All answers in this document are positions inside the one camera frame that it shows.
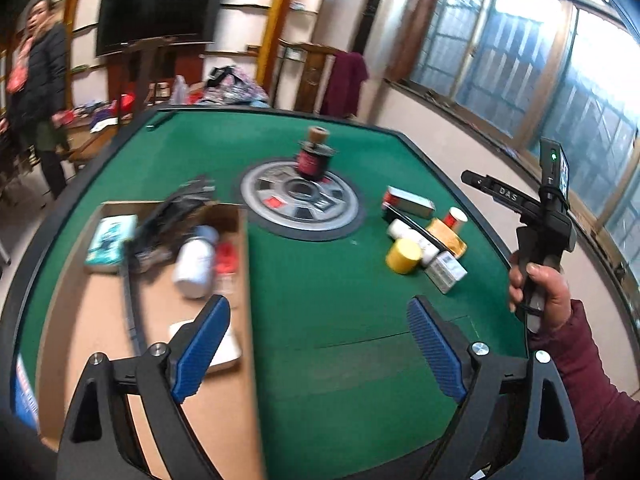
silver screw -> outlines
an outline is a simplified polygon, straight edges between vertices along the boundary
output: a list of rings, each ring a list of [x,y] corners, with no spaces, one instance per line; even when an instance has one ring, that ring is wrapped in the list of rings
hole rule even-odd
[[[161,356],[166,352],[166,345],[164,343],[153,343],[149,347],[149,351],[151,352],[151,355],[153,355],[154,357]]]
[[[476,355],[487,355],[489,353],[489,347],[485,343],[473,343],[471,349]]]
[[[104,354],[102,352],[96,352],[95,354],[92,354],[91,357],[89,357],[89,362],[92,365],[99,365],[103,359]]]
[[[538,360],[538,362],[546,364],[551,361],[551,356],[544,350],[538,350],[536,352],[536,359]]]

green felt surface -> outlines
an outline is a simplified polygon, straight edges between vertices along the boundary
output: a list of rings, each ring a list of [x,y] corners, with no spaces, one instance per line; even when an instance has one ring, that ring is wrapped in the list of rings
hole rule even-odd
[[[231,200],[238,176],[264,158],[293,156],[311,124],[238,112],[180,112],[140,130],[104,168],[53,244],[34,285],[20,340],[33,381],[56,280],[78,233],[106,200],[162,200],[199,173]],[[338,150],[332,170],[364,196],[367,218],[333,242],[301,242],[249,228],[258,406],[270,478],[330,479],[379,465],[438,438],[454,410],[415,347],[405,319],[415,294],[494,351],[523,355],[522,327],[506,309],[507,273],[469,222],[468,276],[446,296],[422,272],[392,273],[381,218],[386,186],[423,196],[440,216],[453,195],[399,139],[325,125]]]

maroon cloth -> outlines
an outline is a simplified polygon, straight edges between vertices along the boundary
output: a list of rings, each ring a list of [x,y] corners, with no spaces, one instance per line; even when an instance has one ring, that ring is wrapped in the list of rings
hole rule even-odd
[[[360,87],[367,79],[369,79],[369,72],[362,54],[356,52],[336,54],[320,113],[341,119],[351,114],[357,115]]]
[[[602,369],[581,301],[552,333],[531,335],[532,350],[549,352],[574,409],[587,480],[640,478],[640,402],[620,393]]]

flat screen tv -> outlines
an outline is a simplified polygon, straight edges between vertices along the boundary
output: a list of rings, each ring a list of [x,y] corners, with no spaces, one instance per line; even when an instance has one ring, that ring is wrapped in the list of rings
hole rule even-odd
[[[113,54],[148,38],[208,43],[219,8],[220,0],[101,0],[95,55]]]

black puffer jacket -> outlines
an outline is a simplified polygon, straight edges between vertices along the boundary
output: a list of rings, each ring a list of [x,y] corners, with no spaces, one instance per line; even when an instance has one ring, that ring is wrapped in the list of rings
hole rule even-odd
[[[14,130],[65,109],[66,31],[55,23],[33,41],[24,88],[10,96],[7,117]]]

